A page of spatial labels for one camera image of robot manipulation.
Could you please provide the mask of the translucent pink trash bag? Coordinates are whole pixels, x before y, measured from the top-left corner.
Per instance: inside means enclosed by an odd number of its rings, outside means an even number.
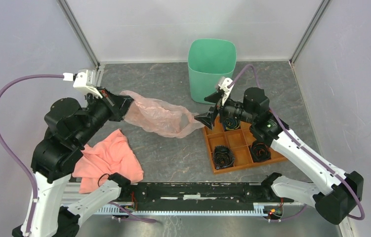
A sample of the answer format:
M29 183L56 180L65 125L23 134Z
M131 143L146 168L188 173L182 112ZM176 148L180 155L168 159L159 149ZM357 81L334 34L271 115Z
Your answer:
M168 138L184 138L204 127L201 122L194 119L196 114L183 106L146 98L129 90L122 91L121 95L134 99L124 121L141 127L147 132Z

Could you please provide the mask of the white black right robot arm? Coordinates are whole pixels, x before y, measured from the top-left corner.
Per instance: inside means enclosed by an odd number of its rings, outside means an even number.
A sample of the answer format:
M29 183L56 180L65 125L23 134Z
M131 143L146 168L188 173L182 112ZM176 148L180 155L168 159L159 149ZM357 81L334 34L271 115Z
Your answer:
M242 102L230 99L224 89L218 89L204 100L214 105L207 113L195 116L195 120L209 129L213 129L216 118L249 123L256 141L286 157L311 180L306 183L272 173L262 182L261 195L266 201L290 198L315 208L335 225L347 217L364 220L362 175L356 171L347 173L306 145L270 108L263 89L246 89Z

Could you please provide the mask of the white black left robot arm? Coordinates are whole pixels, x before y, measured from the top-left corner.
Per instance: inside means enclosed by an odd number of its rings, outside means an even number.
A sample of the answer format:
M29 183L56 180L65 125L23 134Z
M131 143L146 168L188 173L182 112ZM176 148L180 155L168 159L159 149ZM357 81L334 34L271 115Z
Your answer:
M111 201L131 195L131 180L115 172L97 190L68 206L65 188L88 141L107 121L122 121L133 98L100 87L86 95L83 108L74 98L57 100L45 115L48 126L31 162L37 187L33 217L13 229L14 237L74 237L82 224Z

